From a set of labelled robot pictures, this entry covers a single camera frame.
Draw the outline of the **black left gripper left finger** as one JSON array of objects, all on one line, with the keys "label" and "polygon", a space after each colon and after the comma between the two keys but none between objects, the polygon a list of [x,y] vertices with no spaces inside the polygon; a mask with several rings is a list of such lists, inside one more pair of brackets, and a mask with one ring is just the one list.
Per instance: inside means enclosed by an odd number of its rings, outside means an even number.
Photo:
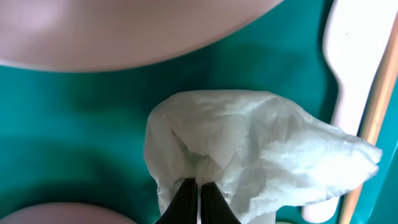
[{"label": "black left gripper left finger", "polygon": [[155,224],[197,224],[198,186],[195,179],[185,179],[165,213]]}]

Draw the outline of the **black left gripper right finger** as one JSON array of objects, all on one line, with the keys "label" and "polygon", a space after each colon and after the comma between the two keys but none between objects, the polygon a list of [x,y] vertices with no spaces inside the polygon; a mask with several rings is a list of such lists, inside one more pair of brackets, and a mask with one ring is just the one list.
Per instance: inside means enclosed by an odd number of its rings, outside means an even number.
[{"label": "black left gripper right finger", "polygon": [[202,224],[241,224],[214,182],[201,187]]}]

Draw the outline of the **white napkin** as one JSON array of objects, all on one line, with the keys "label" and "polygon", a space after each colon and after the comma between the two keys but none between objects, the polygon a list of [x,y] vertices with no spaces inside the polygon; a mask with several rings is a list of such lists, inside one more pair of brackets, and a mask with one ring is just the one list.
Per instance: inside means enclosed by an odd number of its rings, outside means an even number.
[{"label": "white napkin", "polygon": [[215,183],[242,223],[340,197],[376,175],[382,151],[268,91],[196,90],[150,113],[144,158],[165,212],[183,179]]}]

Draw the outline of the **pink bowl with food scraps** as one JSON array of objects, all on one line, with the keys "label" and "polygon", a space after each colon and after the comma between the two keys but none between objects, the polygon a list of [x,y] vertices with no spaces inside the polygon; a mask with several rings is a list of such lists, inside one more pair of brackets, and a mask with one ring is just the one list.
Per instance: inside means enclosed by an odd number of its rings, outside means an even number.
[{"label": "pink bowl with food scraps", "polygon": [[20,209],[1,224],[136,224],[107,208],[84,203],[45,203]]}]

